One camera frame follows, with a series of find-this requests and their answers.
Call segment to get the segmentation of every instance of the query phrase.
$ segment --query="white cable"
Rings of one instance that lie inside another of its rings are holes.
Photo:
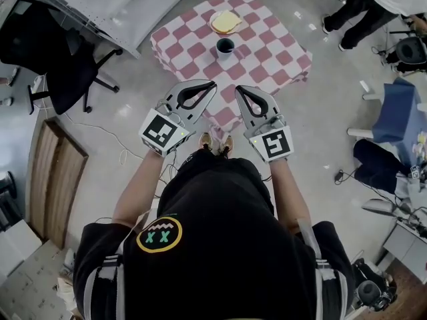
[[[85,124],[85,123],[77,123],[77,122],[74,122],[74,121],[70,118],[70,116],[68,116],[68,114],[67,114],[67,113],[64,113],[64,115],[65,115],[65,116],[68,118],[68,120],[70,120],[70,122],[71,122],[72,124],[74,124],[74,125],[82,125],[82,126],[84,126],[84,127],[98,128],[98,129],[100,129],[100,130],[102,130],[102,131],[106,132],[107,134],[113,135],[113,136],[115,137],[115,139],[117,140],[117,142],[119,143],[119,145],[121,145],[121,146],[123,147],[123,149],[122,149],[122,151],[120,152],[120,155],[119,155],[119,164],[120,164],[121,166],[125,165],[125,163],[126,163],[126,160],[127,160],[127,152],[131,153],[134,157],[137,157],[137,158],[139,158],[139,159],[141,159],[141,160],[144,160],[144,158],[143,158],[143,157],[140,157],[139,155],[136,155],[135,153],[132,153],[132,151],[131,151],[130,149],[128,149],[128,148],[127,148],[123,143],[121,143],[121,141],[119,140],[119,138],[117,137],[117,135],[116,135],[116,134],[114,134],[114,133],[112,133],[112,132],[110,132],[110,131],[107,131],[107,130],[105,130],[103,127],[100,127],[100,126],[97,126],[97,125],[87,125],[87,124]],[[121,162],[121,155],[123,154],[123,152],[125,153],[125,160],[124,160],[124,162]]]

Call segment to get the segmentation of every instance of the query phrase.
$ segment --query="red and white checkered tablecloth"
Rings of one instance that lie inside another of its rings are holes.
[[[237,33],[220,35],[209,26],[216,11],[233,11],[244,21]],[[218,61],[216,43],[229,37],[239,51]],[[155,56],[180,81],[211,79],[218,92],[204,115],[216,125],[217,137],[242,122],[236,85],[275,94],[283,86],[307,79],[312,54],[259,0],[209,0],[175,18],[151,36]]]

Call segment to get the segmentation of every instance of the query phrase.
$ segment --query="black office chair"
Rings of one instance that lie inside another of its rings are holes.
[[[89,87],[96,82],[117,93],[118,86],[110,86],[97,78],[99,68],[122,49],[108,53],[98,63],[93,58],[95,46],[87,42],[75,29],[64,30],[52,17],[49,6],[34,3],[24,14],[12,14],[0,29],[0,61],[19,65],[46,75],[48,91],[29,94],[29,113],[33,102],[50,97],[55,112],[60,115],[83,96],[83,111],[87,105]]]

